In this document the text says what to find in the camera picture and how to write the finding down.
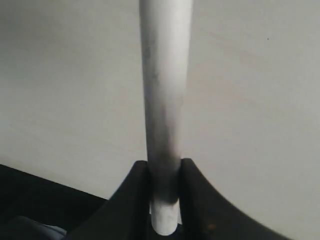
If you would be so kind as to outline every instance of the black plastic part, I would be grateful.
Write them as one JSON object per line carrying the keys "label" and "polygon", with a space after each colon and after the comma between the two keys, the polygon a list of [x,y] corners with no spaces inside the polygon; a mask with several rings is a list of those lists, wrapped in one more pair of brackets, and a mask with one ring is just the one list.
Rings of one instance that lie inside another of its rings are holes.
{"label": "black plastic part", "polygon": [[226,200],[191,159],[182,160],[178,182],[185,239],[288,240]]}
{"label": "black plastic part", "polygon": [[147,162],[137,161],[110,200],[66,240],[147,239],[150,192]]}

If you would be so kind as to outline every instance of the white cylindrical rod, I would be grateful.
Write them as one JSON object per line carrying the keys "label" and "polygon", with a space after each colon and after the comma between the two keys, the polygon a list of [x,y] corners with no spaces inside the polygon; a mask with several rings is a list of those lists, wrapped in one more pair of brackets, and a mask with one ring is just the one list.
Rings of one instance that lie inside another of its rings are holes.
{"label": "white cylindrical rod", "polygon": [[192,0],[140,0],[147,158],[153,180],[151,222],[164,236],[178,224],[181,111],[192,5]]}

